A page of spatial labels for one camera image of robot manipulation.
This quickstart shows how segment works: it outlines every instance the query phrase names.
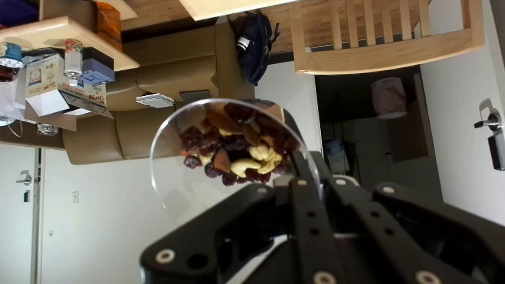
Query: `wooden chair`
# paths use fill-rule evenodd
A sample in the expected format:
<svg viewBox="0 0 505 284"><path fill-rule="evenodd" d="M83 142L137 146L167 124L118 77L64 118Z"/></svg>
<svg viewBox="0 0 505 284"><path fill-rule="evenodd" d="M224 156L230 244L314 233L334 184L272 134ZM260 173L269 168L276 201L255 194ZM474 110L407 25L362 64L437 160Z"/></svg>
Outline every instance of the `wooden chair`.
<svg viewBox="0 0 505 284"><path fill-rule="evenodd" d="M332 44L307 45L306 36L315 29L304 22L310 1L298 0L290 6L295 69L301 74L405 67L454 56L484 42L481 0L460 0L463 28L443 34L430 34L430 0L328 0Z"/></svg>

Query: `screw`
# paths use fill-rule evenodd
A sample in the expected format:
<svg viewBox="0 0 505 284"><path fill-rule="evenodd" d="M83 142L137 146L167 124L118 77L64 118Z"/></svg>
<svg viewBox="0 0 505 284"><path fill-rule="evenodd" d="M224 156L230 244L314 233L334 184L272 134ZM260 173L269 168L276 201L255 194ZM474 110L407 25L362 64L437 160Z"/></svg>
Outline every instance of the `screw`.
<svg viewBox="0 0 505 284"><path fill-rule="evenodd" d="M266 190L266 187L257 187L257 192L258 192L258 194L265 194L265 192L268 192L268 190Z"/></svg>
<svg viewBox="0 0 505 284"><path fill-rule="evenodd" d="M394 194L394 187L391 187L391 186L383 186L381 190L386 194Z"/></svg>
<svg viewBox="0 0 505 284"><path fill-rule="evenodd" d="M175 258L175 252L171 249L162 249L156 254L157 263L170 263Z"/></svg>
<svg viewBox="0 0 505 284"><path fill-rule="evenodd" d="M419 269L415 272L418 284L441 284L440 277L427 269Z"/></svg>
<svg viewBox="0 0 505 284"><path fill-rule="evenodd" d="M342 179L342 178L336 178L334 181L336 181L336 184L339 184L339 186L347 184L347 181L345 181L345 179Z"/></svg>
<svg viewBox="0 0 505 284"><path fill-rule="evenodd" d="M328 271L317 271L314 274L314 284L336 284L336 279Z"/></svg>
<svg viewBox="0 0 505 284"><path fill-rule="evenodd" d="M298 179L298 186L306 186L306 179Z"/></svg>

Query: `clear bowl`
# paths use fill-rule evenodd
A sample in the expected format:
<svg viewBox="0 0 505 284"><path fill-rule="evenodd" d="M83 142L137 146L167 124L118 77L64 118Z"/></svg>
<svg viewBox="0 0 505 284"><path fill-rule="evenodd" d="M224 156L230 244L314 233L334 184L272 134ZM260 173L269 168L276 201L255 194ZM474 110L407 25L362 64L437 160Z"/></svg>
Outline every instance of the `clear bowl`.
<svg viewBox="0 0 505 284"><path fill-rule="evenodd" d="M265 100L200 99L167 116L151 143L151 186L168 216L195 214L246 186L291 175L291 153L315 165L284 110Z"/></svg>

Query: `black bag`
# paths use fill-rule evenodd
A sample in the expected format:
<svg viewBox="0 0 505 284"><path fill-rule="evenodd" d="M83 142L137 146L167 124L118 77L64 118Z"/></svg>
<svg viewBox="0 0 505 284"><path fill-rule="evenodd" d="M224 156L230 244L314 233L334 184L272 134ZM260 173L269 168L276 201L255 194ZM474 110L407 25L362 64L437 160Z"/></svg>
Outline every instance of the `black bag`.
<svg viewBox="0 0 505 284"><path fill-rule="evenodd" d="M272 31L266 15L258 11L247 11L246 14L247 17L236 36L238 64L243 75L257 85L266 71L271 44L279 36L279 23Z"/></svg>

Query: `wall outlet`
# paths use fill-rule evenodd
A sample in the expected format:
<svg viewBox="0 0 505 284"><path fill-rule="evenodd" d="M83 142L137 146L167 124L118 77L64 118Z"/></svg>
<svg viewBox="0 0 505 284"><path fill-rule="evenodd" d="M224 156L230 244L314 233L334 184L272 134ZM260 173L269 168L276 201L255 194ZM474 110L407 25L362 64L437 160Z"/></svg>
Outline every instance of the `wall outlet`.
<svg viewBox="0 0 505 284"><path fill-rule="evenodd" d="M78 203L78 190L72 190L72 203Z"/></svg>

